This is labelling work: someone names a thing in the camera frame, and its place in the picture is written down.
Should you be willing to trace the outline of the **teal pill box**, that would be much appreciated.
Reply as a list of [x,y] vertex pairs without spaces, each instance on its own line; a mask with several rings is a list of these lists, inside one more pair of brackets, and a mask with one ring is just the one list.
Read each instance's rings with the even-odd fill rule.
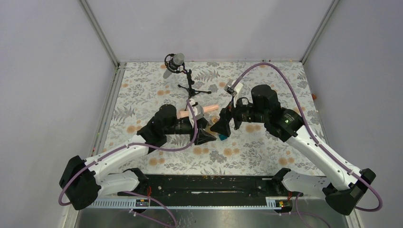
[[219,134],[218,137],[219,137],[219,139],[220,139],[221,141],[224,141],[224,140],[226,140],[226,139],[228,138],[227,136],[222,135],[222,134]]

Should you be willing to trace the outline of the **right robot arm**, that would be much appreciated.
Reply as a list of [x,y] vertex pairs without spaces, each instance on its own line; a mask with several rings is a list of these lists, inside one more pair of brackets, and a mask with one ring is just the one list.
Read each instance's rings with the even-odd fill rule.
[[274,137],[305,155],[325,177],[310,176],[282,168],[273,177],[273,191],[280,196],[289,191],[300,192],[325,200],[336,212],[350,215],[368,190],[376,174],[369,168],[360,169],[318,139],[303,118],[294,110],[281,107],[277,93],[268,85],[251,90],[252,102],[245,97],[233,98],[220,112],[211,131],[229,137],[230,121],[237,130],[243,122],[264,124]]

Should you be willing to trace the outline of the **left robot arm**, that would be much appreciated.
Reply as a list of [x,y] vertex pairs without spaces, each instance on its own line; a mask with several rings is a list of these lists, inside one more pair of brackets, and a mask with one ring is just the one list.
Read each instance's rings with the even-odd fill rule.
[[179,152],[192,145],[215,141],[205,131],[205,113],[216,111],[218,105],[202,107],[188,100],[185,111],[177,111],[171,104],[162,105],[150,121],[130,139],[101,154],[85,159],[71,158],[62,174],[58,198],[61,206],[73,205],[81,210],[99,197],[124,191],[142,195],[147,191],[147,178],[138,168],[121,173],[113,171],[128,161],[155,150]]

